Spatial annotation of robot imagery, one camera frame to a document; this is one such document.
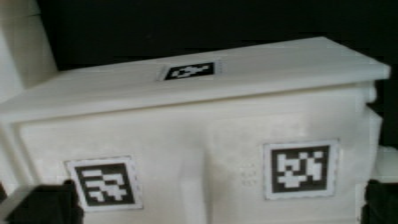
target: white surface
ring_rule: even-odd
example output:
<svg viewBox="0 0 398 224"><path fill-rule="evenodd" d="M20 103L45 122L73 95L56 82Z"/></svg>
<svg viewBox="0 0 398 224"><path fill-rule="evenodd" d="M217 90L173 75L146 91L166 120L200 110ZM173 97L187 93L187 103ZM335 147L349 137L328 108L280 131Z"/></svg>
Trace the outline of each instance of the white surface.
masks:
<svg viewBox="0 0 398 224"><path fill-rule="evenodd" d="M0 103L57 75L34 0L0 0Z"/></svg>
<svg viewBox="0 0 398 224"><path fill-rule="evenodd" d="M0 0L0 20L40 14L36 0Z"/></svg>
<svg viewBox="0 0 398 224"><path fill-rule="evenodd" d="M157 80L164 66L216 59L221 75ZM68 71L4 105L0 113L10 119L40 119L146 108L363 83L388 78L388 73L384 64L326 38L313 38Z"/></svg>
<svg viewBox="0 0 398 224"><path fill-rule="evenodd" d="M221 75L157 80L168 64L214 59ZM352 223L386 77L386 65L324 38L65 72L0 106L8 191L61 184L70 160L132 156L146 207L89 213L86 223ZM265 200L264 145L324 139L340 139L335 196Z"/></svg>
<svg viewBox="0 0 398 224"><path fill-rule="evenodd" d="M374 179L383 183L398 183L398 150L393 147L379 148Z"/></svg>

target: dark wall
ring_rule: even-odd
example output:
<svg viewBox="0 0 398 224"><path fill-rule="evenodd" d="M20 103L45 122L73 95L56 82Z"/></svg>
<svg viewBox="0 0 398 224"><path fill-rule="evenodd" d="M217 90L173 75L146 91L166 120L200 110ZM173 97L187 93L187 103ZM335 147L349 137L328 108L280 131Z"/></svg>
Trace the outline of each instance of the dark wall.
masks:
<svg viewBox="0 0 398 224"><path fill-rule="evenodd" d="M38 0L61 70L328 36L393 66L372 108L398 146L397 0Z"/></svg>

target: box lid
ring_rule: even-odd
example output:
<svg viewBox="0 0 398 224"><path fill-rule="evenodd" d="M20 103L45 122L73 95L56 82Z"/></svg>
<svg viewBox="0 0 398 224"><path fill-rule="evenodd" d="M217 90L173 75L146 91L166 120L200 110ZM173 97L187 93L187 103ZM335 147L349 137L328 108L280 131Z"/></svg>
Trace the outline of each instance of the box lid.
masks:
<svg viewBox="0 0 398 224"><path fill-rule="evenodd" d="M219 61L223 72L162 81L168 66ZM242 97L386 79L390 67L319 37L61 73L0 106L41 119Z"/></svg>

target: white box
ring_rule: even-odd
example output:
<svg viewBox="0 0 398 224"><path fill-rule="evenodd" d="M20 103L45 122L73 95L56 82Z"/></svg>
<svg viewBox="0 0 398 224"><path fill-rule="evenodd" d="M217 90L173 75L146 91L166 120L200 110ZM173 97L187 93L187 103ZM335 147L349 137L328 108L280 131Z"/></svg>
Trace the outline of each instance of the white box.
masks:
<svg viewBox="0 0 398 224"><path fill-rule="evenodd" d="M216 75L185 77L212 66ZM81 200L100 208L137 194L143 206L88 212L86 223L356 223L388 73L326 38L65 72L0 106L8 192L61 184L68 164L104 160L116 167L77 170Z"/></svg>

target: dark object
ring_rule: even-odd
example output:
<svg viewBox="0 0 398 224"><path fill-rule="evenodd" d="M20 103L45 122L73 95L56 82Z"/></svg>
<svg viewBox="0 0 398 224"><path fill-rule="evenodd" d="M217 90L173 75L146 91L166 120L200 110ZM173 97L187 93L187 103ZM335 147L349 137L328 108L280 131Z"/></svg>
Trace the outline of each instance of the dark object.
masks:
<svg viewBox="0 0 398 224"><path fill-rule="evenodd" d="M10 224L82 224L75 183L40 186L10 214Z"/></svg>
<svg viewBox="0 0 398 224"><path fill-rule="evenodd" d="M367 187L363 224L398 224L398 184L372 180Z"/></svg>
<svg viewBox="0 0 398 224"><path fill-rule="evenodd" d="M0 183L0 204L2 204L4 200L6 200L6 198L8 198L8 194L6 194L6 190L4 190L4 185Z"/></svg>

